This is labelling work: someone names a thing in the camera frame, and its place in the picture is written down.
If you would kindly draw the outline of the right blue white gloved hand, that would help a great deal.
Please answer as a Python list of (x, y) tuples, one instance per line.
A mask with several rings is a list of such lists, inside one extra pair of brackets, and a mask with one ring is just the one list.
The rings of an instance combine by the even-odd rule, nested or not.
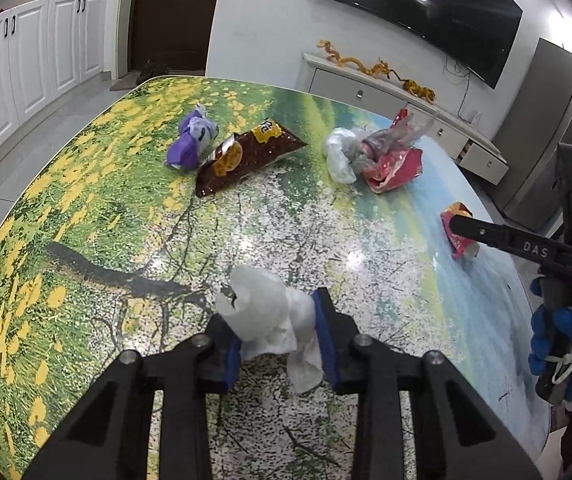
[(543, 300), (531, 318), (528, 366), (536, 377), (535, 391), (549, 404), (572, 413), (572, 306), (561, 303), (561, 284), (552, 278), (539, 276), (531, 283), (531, 292)]

